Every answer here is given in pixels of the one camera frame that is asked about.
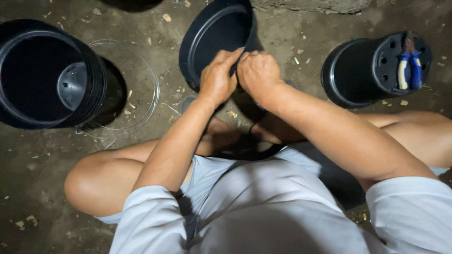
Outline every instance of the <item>light blue shorts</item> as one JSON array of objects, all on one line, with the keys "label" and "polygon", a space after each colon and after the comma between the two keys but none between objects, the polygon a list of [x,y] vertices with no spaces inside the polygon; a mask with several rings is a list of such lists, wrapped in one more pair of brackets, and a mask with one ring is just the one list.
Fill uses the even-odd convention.
[{"label": "light blue shorts", "polygon": [[[266,160],[286,160],[309,170],[328,187],[346,210],[365,202],[365,193],[358,181],[351,174],[330,161],[310,142],[286,146]],[[188,182],[182,184],[176,197],[181,213],[185,217],[185,228],[189,239],[191,239],[196,229],[197,214],[215,183],[228,171],[254,162],[193,156],[191,178]],[[447,171],[447,169],[434,167],[430,167],[430,169],[436,175]],[[122,213],[117,213],[97,218],[105,223],[113,224],[119,223],[121,217]]]}]

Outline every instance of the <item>pliers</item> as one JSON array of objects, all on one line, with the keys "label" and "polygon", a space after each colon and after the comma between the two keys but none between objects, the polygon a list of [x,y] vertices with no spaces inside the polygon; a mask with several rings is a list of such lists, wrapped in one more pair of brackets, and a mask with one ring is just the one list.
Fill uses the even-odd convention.
[{"label": "pliers", "polygon": [[419,89],[422,86],[422,66],[419,60],[419,54],[414,47],[413,33],[408,31],[403,45],[403,52],[399,55],[399,69],[397,71],[397,79],[399,81],[399,89],[408,89],[408,77],[407,67],[410,65],[411,77],[410,77],[410,89]]}]

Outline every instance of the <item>black plastic pot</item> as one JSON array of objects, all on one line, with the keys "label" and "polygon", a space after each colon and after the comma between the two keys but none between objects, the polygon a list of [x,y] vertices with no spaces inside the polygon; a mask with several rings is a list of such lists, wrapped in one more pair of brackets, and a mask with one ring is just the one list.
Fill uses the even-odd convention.
[{"label": "black plastic pot", "polygon": [[[190,86],[199,91],[201,71],[221,49],[263,50],[249,0],[215,0],[193,21],[182,41],[179,67]],[[233,65],[232,75],[237,65]]]},{"label": "black plastic pot", "polygon": [[80,125],[101,113],[107,83],[117,90],[112,77],[89,46],[58,28],[30,19],[0,25],[0,121],[6,124]]},{"label": "black plastic pot", "polygon": [[[355,39],[335,48],[326,58],[321,74],[328,98],[343,108],[361,108],[414,92],[398,89],[398,55],[405,36],[406,31],[402,31],[380,39]],[[414,43],[422,52],[419,59],[425,83],[432,52],[422,38],[415,37]]]}]

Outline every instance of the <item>hand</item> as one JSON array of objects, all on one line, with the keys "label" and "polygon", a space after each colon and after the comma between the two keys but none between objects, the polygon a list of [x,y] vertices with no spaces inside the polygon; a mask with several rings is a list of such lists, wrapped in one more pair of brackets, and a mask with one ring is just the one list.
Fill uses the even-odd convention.
[{"label": "hand", "polygon": [[237,66],[240,85],[264,108],[268,99],[273,96],[275,87],[286,85],[279,74],[276,60],[264,52],[245,52]]},{"label": "hand", "polygon": [[217,108],[225,102],[237,87],[235,73],[229,76],[231,66],[239,59],[244,47],[234,52],[220,50],[213,61],[202,71],[199,99],[204,99]]}]

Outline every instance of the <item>shirt sleeve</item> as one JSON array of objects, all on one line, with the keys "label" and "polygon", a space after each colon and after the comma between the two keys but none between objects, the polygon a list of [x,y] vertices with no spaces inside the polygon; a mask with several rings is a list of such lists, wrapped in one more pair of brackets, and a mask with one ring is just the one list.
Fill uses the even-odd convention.
[{"label": "shirt sleeve", "polygon": [[424,177],[399,177],[366,194],[371,222],[393,253],[451,253],[452,190]]},{"label": "shirt sleeve", "polygon": [[110,254],[186,253],[184,223],[176,199],[165,187],[139,188],[124,203]]}]

